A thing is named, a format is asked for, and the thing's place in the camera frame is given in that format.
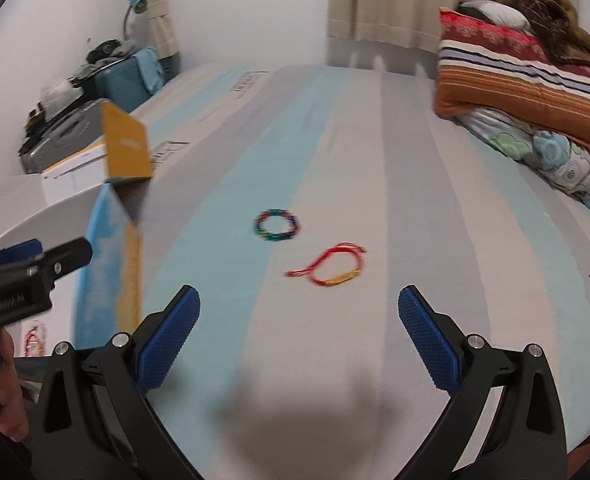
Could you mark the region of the person's left hand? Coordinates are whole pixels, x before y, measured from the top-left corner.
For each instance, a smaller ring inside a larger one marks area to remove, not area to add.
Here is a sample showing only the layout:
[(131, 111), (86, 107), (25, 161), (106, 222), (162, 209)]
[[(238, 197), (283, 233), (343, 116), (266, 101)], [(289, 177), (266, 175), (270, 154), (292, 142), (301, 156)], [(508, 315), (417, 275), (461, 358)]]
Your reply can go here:
[(5, 328), (0, 330), (0, 433), (14, 442), (20, 442), (29, 434), (22, 388), (14, 362), (14, 342)]

